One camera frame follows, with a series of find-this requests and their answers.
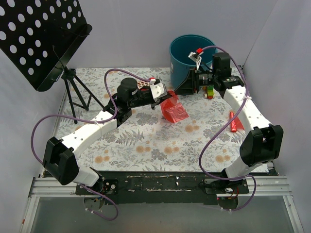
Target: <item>music stand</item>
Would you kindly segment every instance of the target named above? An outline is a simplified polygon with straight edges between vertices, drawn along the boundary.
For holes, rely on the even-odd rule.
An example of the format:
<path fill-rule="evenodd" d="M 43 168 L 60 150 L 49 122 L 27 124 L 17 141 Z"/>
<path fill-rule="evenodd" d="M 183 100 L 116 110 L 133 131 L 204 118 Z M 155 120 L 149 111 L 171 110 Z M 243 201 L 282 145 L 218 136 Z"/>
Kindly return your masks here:
<path fill-rule="evenodd" d="M 66 67 L 91 30 L 78 0 L 0 2 L 0 48 L 37 91 L 49 90 L 63 73 L 74 117 L 73 106 L 88 111 L 92 97 L 104 108 L 75 70 Z M 89 93 L 87 104 L 74 80 Z M 72 101 L 68 82 L 82 105 Z"/>

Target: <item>tripod legs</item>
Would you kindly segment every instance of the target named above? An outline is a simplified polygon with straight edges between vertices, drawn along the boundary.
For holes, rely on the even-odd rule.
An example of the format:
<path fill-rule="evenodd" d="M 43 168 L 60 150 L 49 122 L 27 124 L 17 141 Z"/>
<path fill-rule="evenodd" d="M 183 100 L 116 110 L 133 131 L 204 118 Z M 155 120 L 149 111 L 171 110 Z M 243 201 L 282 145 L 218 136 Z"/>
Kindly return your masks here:
<path fill-rule="evenodd" d="M 67 94 L 68 94 L 68 99 L 69 99 L 69 103 L 70 103 L 70 106 L 71 106 L 71 111 L 72 111 L 72 115 L 74 118 L 76 118 L 76 113 L 74 111 L 74 107 L 73 107 L 73 102 L 72 102 L 72 98 L 71 98 L 71 94 L 70 94 L 70 89 L 69 89 L 69 85 L 68 85 L 68 81 L 67 80 L 64 80 L 65 81 L 65 86 L 66 86 L 66 90 L 67 90 Z"/>
<path fill-rule="evenodd" d="M 79 89 L 78 89 L 76 83 L 74 82 L 73 79 L 70 80 L 70 83 L 71 83 L 71 85 L 72 85 L 74 91 L 77 93 L 77 96 L 78 96 L 80 102 L 82 103 L 83 108 L 84 108 L 86 111 L 88 111 L 88 106 L 86 105 L 86 102 L 84 101 L 84 99 L 83 99 L 83 97 L 82 97 L 82 95 L 81 95 L 81 93 L 80 93 L 80 91 L 79 91 Z"/>
<path fill-rule="evenodd" d="M 74 69 L 68 69 L 66 68 L 65 69 L 65 72 L 64 72 L 64 75 L 62 76 L 62 79 L 64 79 L 65 81 L 65 86 L 66 86 L 66 91 L 67 91 L 67 94 L 68 94 L 68 99 L 69 99 L 69 103 L 70 103 L 70 107 L 71 107 L 71 111 L 72 111 L 72 115 L 73 117 L 76 117 L 76 113 L 74 111 L 74 105 L 80 107 L 80 108 L 83 108 L 85 109 L 86 111 L 88 111 L 88 108 L 89 108 L 89 104 L 91 103 L 91 99 L 92 97 L 96 100 L 96 102 L 102 107 L 104 108 L 103 104 L 96 98 L 96 96 L 87 88 L 87 86 L 75 75 L 75 70 Z M 78 81 L 78 83 L 89 93 L 89 98 L 88 98 L 88 101 L 87 101 L 87 104 L 86 102 L 84 101 L 76 83 L 74 82 L 74 79 L 76 79 Z M 75 102 L 72 101 L 72 97 L 71 97 L 71 93 L 70 93 L 70 89 L 69 89 L 69 85 L 68 85 L 68 81 L 71 83 L 74 91 L 76 92 L 80 102 L 82 105 L 79 105 Z"/>
<path fill-rule="evenodd" d="M 79 84 L 81 84 L 81 86 L 90 94 L 90 96 L 92 96 L 96 102 L 102 107 L 104 108 L 103 104 L 96 98 L 96 96 L 88 89 L 88 87 L 75 75 L 74 78 L 79 82 Z"/>

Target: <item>patterned mat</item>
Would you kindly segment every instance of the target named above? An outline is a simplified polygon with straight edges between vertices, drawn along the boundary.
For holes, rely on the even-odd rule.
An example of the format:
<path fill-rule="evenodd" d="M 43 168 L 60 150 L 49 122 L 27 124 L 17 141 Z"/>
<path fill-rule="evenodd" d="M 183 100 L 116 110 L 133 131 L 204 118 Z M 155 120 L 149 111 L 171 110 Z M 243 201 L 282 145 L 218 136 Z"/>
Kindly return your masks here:
<path fill-rule="evenodd" d="M 109 96 L 104 88 L 104 74 L 108 68 L 77 69 L 77 76 L 103 103 Z M 172 89 L 169 68 L 126 68 L 143 78 L 161 79 L 167 89 Z M 129 75 L 114 72 L 108 75 L 111 93 L 117 91 L 121 79 Z M 85 100 L 87 92 L 77 84 Z M 73 101 L 79 103 L 71 88 Z M 96 170 L 121 171 L 201 171 L 198 165 L 199 154 L 206 142 L 229 120 L 230 106 L 214 92 L 214 98 L 203 98 L 203 91 L 191 96 L 180 96 L 180 102 L 187 110 L 189 118 L 171 124 L 162 116 L 160 106 L 151 110 L 149 106 L 132 110 L 132 116 L 119 128 L 105 134 L 91 145 L 79 158 L 78 163 Z M 101 108 L 91 101 L 90 110 L 75 107 L 77 117 L 91 120 Z M 65 101 L 65 115 L 72 115 L 68 99 Z M 61 119 L 57 138 L 61 138 L 83 126 L 72 120 Z M 219 135 L 209 146 L 202 159 L 208 171 L 222 171 L 238 156 L 239 148 L 245 138 L 244 131 L 232 133 L 229 128 Z M 268 172 L 267 165 L 255 169 Z"/>

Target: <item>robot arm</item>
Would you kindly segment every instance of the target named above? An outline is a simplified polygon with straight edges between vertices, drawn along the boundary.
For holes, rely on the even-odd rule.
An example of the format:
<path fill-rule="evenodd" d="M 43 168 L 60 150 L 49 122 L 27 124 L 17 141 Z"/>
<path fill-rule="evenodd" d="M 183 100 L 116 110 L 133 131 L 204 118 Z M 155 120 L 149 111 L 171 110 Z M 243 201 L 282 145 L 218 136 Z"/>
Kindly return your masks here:
<path fill-rule="evenodd" d="M 245 87 L 227 89 L 224 100 L 237 112 L 245 98 Z M 251 99 L 247 99 L 239 114 L 246 139 L 240 147 L 240 157 L 225 169 L 228 178 L 246 176 L 263 163 L 276 159 L 283 137 L 282 128 L 273 126 L 258 110 Z"/>
<path fill-rule="evenodd" d="M 116 129 L 123 124 L 131 115 L 131 108 L 156 105 L 170 98 L 165 85 L 159 80 L 151 79 L 150 84 L 138 89 L 135 79 L 126 78 L 121 81 L 117 94 L 112 98 L 117 106 L 117 114 L 114 119 L 104 124 L 87 124 L 75 132 L 61 138 L 55 137 L 47 142 L 43 166 L 62 184 L 70 182 L 84 184 L 95 191 L 101 191 L 103 182 L 99 172 L 91 167 L 77 165 L 80 155 L 101 138 L 105 133 Z M 115 113 L 112 101 L 100 111 L 92 121 L 103 121 L 110 119 Z"/>
<path fill-rule="evenodd" d="M 189 58 L 196 63 L 196 68 L 189 71 L 187 78 L 175 89 L 176 94 L 194 94 L 200 87 L 214 86 L 221 97 L 237 112 L 245 97 L 246 88 L 238 76 L 232 76 L 230 56 L 226 52 L 213 55 L 212 71 L 200 67 L 202 50 L 191 52 Z M 263 163 L 276 159 L 279 155 L 283 138 L 283 129 L 272 125 L 258 110 L 251 98 L 239 114 L 244 126 L 246 138 L 240 147 L 240 157 L 222 171 L 221 176 L 235 178 L 246 176 Z M 229 182 L 220 181 L 222 187 Z"/>

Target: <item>teal bucket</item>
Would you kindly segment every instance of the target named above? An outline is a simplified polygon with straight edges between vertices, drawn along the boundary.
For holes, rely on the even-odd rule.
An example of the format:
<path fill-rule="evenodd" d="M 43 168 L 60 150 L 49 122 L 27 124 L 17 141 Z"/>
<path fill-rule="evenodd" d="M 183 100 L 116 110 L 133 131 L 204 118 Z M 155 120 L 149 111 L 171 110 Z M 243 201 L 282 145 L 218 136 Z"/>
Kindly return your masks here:
<path fill-rule="evenodd" d="M 182 35 L 172 41 L 170 45 L 171 83 L 174 89 L 187 78 L 189 69 L 195 67 L 195 62 L 188 57 L 189 53 L 211 45 L 215 44 L 206 37 L 192 34 Z M 213 54 L 216 52 L 216 48 L 204 51 L 201 55 L 202 62 L 210 67 Z"/>

